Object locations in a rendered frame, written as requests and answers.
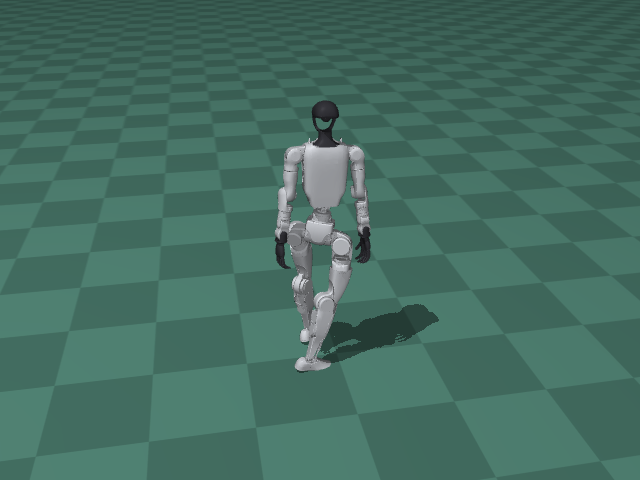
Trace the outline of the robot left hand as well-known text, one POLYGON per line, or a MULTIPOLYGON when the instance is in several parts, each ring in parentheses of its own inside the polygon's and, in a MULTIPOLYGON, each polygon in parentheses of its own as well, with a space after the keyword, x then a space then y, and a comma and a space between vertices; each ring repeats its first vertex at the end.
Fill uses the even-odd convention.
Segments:
POLYGON ((284 256, 285 256, 284 244, 287 243, 287 232, 285 231, 281 232, 280 240, 276 237, 275 242, 277 242, 276 251, 275 251, 277 262, 284 269, 290 269, 291 267, 287 266, 284 260, 284 256))

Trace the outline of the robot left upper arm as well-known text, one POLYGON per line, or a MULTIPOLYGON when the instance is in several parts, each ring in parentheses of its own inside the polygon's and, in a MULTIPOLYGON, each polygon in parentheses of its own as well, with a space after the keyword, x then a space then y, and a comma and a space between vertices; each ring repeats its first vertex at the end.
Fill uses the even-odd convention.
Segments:
MULTIPOLYGON (((284 154, 284 170, 283 170, 283 181, 286 194, 287 194, 287 202, 292 202, 297 197, 296 192, 296 184, 298 180, 298 170, 297 164, 300 163, 303 159, 305 146, 293 146, 289 147, 284 154)), ((281 188, 280 188, 281 189, 281 188)))

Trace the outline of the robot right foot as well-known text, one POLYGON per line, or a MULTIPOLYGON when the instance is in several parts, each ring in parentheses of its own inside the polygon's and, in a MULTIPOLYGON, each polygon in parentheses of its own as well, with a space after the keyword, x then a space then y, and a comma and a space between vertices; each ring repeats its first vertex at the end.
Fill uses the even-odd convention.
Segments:
POLYGON ((316 371, 316 370, 322 370, 322 369, 328 368, 331 365, 331 362, 326 359, 321 359, 316 357, 316 362, 308 362, 307 358, 308 356, 300 357, 296 361, 294 367, 299 371, 308 371, 308 370, 316 371))

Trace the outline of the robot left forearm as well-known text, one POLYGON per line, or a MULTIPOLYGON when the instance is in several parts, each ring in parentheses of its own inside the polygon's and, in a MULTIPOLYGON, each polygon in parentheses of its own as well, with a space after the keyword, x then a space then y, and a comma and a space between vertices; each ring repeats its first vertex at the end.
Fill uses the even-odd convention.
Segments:
POLYGON ((293 210, 293 206, 287 203, 287 194, 283 188, 278 191, 278 210, 275 236, 280 240, 280 234, 283 231, 287 232, 287 238, 289 237, 291 212, 293 210))

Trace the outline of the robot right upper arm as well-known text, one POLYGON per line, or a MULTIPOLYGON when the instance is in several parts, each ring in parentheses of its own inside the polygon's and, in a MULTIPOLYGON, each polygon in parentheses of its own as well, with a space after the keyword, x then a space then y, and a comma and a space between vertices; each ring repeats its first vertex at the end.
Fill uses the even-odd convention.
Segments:
POLYGON ((351 197, 355 199, 365 198, 365 155, 363 150, 357 145, 347 145, 353 186, 351 187, 351 197))

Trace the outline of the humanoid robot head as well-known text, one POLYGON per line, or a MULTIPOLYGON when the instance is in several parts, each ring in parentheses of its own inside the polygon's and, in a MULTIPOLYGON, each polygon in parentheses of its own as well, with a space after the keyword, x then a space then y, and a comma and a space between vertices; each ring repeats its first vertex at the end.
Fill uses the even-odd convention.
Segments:
POLYGON ((339 117, 339 111, 337 106, 331 101, 320 101, 316 103, 312 108, 312 119, 315 129, 319 132, 318 140, 312 143, 318 147, 337 147, 339 143, 335 142, 332 138, 332 128, 339 117), (321 130, 317 127, 316 118, 322 119, 324 122, 332 122, 327 129, 321 130))

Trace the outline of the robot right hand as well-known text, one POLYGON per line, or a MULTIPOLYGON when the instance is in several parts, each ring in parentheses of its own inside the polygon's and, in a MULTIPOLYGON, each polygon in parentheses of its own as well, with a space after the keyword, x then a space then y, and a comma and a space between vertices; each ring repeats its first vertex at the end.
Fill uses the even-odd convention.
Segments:
POLYGON ((363 235, 361 233, 358 232, 358 235, 360 236, 360 242, 359 244, 356 246, 355 250, 357 250, 360 246, 361 246, 361 252, 359 254, 358 257, 356 257, 355 259, 359 259, 361 256, 361 259, 358 260, 357 262, 360 263, 366 263, 369 259, 370 259, 370 240, 369 240, 369 236, 370 236, 370 230, 369 227, 364 227, 363 228, 363 235))

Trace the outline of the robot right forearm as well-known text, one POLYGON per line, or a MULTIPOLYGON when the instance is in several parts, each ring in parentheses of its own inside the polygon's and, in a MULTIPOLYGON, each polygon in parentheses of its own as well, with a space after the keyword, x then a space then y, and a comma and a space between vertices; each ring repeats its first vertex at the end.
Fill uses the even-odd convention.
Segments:
POLYGON ((364 184, 364 188, 365 188, 365 198, 360 198, 354 202, 356 207, 357 231, 362 235, 363 235, 364 227, 367 226, 369 227, 369 230, 371 230, 371 227, 369 225, 368 193, 367 193, 367 187, 365 184, 364 184))

